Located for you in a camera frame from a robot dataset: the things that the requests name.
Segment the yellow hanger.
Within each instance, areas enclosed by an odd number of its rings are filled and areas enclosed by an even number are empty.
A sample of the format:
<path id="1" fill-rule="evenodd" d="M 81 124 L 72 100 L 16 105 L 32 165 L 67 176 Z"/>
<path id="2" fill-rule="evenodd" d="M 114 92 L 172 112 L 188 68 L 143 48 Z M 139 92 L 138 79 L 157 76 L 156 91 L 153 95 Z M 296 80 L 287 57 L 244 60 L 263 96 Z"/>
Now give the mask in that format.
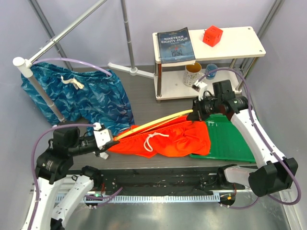
<path id="1" fill-rule="evenodd" d="M 181 112 L 178 112 L 178 113 L 174 113 L 174 114 L 171 114 L 171 115 L 168 115 L 168 116 L 156 119 L 156 120 L 148 122 L 148 123 L 146 123 L 144 125 L 132 128 L 132 129 L 128 130 L 127 132 L 124 132 L 124 133 L 118 135 L 117 137 L 115 137 L 114 140 L 115 141 L 119 141 L 122 138 L 125 138 L 127 136 L 136 134 L 137 132 L 140 132 L 142 130 L 148 130 L 149 128 L 160 126 L 160 125 L 162 125 L 164 123 L 167 123 L 168 121 L 174 120 L 177 117 L 184 116 L 184 115 L 189 114 L 191 112 L 193 112 L 193 110 L 189 109 L 189 110 L 181 111 Z"/>

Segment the orange shorts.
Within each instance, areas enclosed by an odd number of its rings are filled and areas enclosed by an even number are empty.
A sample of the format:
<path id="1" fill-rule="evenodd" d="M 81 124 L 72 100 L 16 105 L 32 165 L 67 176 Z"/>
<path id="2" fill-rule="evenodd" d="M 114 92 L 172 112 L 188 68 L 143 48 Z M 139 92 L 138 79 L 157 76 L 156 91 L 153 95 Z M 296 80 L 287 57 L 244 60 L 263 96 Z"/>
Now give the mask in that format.
<path id="1" fill-rule="evenodd" d="M 206 156 L 210 149 L 206 123 L 180 117 L 153 130 L 124 137 L 108 150 L 151 158 L 157 154 L 167 157 L 185 157 L 192 153 Z"/>

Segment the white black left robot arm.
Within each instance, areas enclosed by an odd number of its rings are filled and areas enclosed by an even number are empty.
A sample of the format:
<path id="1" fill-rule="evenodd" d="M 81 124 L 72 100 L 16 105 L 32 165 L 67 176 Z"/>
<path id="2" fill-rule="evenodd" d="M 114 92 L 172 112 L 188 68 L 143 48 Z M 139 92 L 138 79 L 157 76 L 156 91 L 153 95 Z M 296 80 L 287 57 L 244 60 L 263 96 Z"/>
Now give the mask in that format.
<path id="1" fill-rule="evenodd" d="M 104 158 L 106 150 L 118 142 L 112 132 L 100 123 L 94 123 L 92 136 L 81 136 L 81 124 L 66 124 L 48 129 L 53 138 L 48 148 L 35 158 L 37 140 L 31 153 L 31 170 L 34 180 L 33 198 L 25 219 L 24 230 L 63 230 L 69 218 L 86 194 L 97 191 L 103 184 L 99 169 L 84 166 L 75 179 L 72 189 L 55 205 L 59 189 L 73 166 L 75 156 L 94 153 Z"/>

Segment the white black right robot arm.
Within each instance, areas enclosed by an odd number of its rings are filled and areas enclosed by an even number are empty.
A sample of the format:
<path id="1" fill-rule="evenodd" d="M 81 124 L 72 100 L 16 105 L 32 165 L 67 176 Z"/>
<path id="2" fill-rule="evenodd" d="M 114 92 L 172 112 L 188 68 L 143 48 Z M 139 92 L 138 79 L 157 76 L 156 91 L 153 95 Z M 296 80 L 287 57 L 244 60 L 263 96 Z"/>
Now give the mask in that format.
<path id="1" fill-rule="evenodd" d="M 263 197 L 289 189 L 295 181 L 298 163 L 287 158 L 273 144 L 265 133 L 249 99 L 236 96 L 229 80 L 215 82 L 213 92 L 207 90 L 207 84 L 197 80 L 192 88 L 198 92 L 193 100 L 191 121 L 205 121 L 213 114 L 223 114 L 236 127 L 251 150 L 257 168 L 245 168 L 238 165 L 225 166 L 217 176 L 217 185 L 228 189 L 233 183 L 249 187 L 252 192 Z"/>

